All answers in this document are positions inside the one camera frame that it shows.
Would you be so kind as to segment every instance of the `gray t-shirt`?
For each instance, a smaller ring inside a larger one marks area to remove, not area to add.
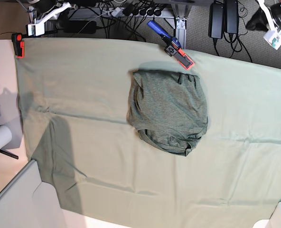
[[[128,121],[142,140],[187,156],[207,130],[207,103],[198,76],[139,70],[133,73]]]

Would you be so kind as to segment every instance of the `light green sheet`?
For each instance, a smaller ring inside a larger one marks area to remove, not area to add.
[[[16,64],[27,153],[62,208],[133,228],[251,228],[270,217],[281,200],[281,70],[186,52],[209,125],[182,157],[126,121],[131,71],[185,72],[161,47],[25,39]]]

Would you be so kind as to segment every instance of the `desk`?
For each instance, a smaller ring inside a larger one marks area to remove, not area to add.
[[[0,153],[0,191],[27,164],[26,149],[17,105],[17,79],[14,50],[10,40],[0,40],[0,125],[12,132],[3,149],[19,156],[13,159]]]

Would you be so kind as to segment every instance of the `gray carpet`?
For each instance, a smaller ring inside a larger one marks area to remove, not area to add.
[[[240,2],[243,3],[248,9],[248,15],[246,18],[244,18],[245,22],[247,23],[251,16],[257,11],[259,5],[255,0],[240,0]],[[266,4],[272,5],[274,4],[274,0],[266,0]],[[146,19],[139,26],[137,31],[146,38],[147,42],[164,45],[164,42],[161,40],[161,38],[146,25],[149,20],[150,19]],[[96,21],[98,26],[102,25],[99,19],[97,19]],[[156,21],[169,34],[173,35],[172,28],[164,19],[156,19]],[[189,19],[187,21],[187,49],[216,55],[212,39],[208,36],[208,24],[209,8],[194,6],[191,9]],[[247,31],[242,20],[240,20],[239,29],[240,34],[244,34]],[[129,35],[130,33],[125,29],[123,24],[120,24],[119,26],[114,25],[110,31],[110,38],[127,39]],[[248,49],[254,63],[281,69],[281,47],[279,48],[279,50],[274,50],[263,39],[263,35],[263,32],[248,31],[246,35],[240,36],[240,40]],[[71,34],[59,33],[58,36],[69,37],[71,36]],[[103,29],[101,29],[92,35],[78,34],[76,37],[105,38],[105,32]],[[224,38],[218,41],[217,50],[222,57],[230,57],[232,54],[230,44],[225,42]],[[245,50],[239,53],[234,53],[232,58],[242,61],[250,61]]]

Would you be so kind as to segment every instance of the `power adapter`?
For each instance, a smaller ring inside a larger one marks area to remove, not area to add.
[[[225,8],[225,32],[231,34],[238,34],[239,32],[239,9],[237,0],[224,0]]]
[[[208,36],[214,39],[222,39],[224,31],[223,20],[224,7],[222,4],[212,3],[210,5],[209,32]]]

